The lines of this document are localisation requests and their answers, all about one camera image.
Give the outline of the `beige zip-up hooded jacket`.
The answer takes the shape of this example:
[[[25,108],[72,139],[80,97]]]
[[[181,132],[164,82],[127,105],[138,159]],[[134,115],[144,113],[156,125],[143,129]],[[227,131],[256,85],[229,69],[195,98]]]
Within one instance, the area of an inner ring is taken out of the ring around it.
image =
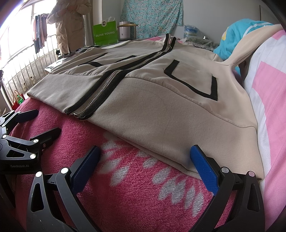
[[[198,176],[189,157],[198,145],[219,165],[263,179],[257,120],[234,68],[281,29],[250,32],[224,61],[170,35],[90,48],[56,67],[28,96],[88,120],[187,175]]]

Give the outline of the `hanging clothes at window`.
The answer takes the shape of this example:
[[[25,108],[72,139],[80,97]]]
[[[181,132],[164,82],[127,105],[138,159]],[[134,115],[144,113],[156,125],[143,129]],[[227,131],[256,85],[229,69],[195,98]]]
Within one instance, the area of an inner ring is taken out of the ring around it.
[[[45,46],[47,40],[47,17],[48,14],[39,14],[33,18],[33,43],[36,54]]]

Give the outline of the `red bag on floor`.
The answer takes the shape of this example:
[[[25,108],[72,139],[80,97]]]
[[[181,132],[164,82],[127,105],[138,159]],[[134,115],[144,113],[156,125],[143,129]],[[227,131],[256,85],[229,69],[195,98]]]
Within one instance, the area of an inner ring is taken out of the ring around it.
[[[24,102],[24,100],[24,95],[22,93],[19,93],[17,90],[14,90],[12,109],[16,110]]]

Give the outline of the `pink floral fleece blanket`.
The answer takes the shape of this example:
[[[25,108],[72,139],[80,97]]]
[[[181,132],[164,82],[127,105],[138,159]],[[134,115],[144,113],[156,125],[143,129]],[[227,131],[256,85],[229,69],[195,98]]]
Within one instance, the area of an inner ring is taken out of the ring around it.
[[[78,198],[103,231],[189,231],[213,194],[201,180],[147,155],[110,132],[35,99],[26,99],[19,111],[38,110],[38,116],[17,125],[11,135],[30,139],[52,128],[60,137],[44,150],[44,174],[70,167],[91,147],[101,159]]]

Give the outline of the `person in beige jacket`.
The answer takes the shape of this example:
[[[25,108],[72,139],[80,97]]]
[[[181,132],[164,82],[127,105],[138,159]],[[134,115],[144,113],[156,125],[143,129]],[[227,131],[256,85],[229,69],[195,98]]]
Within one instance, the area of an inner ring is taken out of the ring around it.
[[[61,54],[66,55],[85,46],[84,15],[91,12],[89,1],[56,1],[46,22],[55,24]]]

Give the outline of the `pink white striped quilt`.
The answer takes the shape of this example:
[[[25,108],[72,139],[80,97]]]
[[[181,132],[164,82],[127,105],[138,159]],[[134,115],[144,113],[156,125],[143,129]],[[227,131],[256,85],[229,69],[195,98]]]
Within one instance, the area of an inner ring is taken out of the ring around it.
[[[258,123],[258,148],[265,178],[260,182],[265,227],[285,208],[285,31],[254,52],[244,81]]]

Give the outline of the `wooden side stand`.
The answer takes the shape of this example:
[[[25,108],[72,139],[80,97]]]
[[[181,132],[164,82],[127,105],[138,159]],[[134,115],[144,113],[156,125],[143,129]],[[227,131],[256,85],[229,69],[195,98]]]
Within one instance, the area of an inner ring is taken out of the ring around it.
[[[137,39],[137,24],[129,23],[126,25],[121,25],[121,26],[122,27],[130,27],[130,32],[131,32],[130,40],[136,40]]]

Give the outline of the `teal floral hanging cloth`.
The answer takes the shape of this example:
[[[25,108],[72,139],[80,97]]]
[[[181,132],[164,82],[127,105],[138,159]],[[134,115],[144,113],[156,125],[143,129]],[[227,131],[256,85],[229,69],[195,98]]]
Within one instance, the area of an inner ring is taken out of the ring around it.
[[[183,25],[183,1],[124,1],[121,21],[129,21],[137,25],[138,39],[171,34],[176,26]]]

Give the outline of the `dark patterned plastic-wrapped bundle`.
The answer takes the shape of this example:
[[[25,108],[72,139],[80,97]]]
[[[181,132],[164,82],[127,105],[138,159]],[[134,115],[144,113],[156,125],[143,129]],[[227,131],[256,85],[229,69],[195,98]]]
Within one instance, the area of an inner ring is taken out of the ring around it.
[[[179,42],[184,45],[209,50],[211,52],[213,52],[213,50],[219,46],[219,44],[216,42],[198,36],[189,36],[187,38],[180,39]]]

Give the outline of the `blue cartoon pillow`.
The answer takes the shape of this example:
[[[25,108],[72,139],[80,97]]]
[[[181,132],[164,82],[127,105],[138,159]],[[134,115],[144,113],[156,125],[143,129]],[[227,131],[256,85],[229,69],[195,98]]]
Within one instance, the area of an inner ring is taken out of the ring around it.
[[[250,32],[273,24],[252,19],[240,19],[231,24],[221,36],[219,46],[213,50],[223,61],[228,59],[240,40]]]

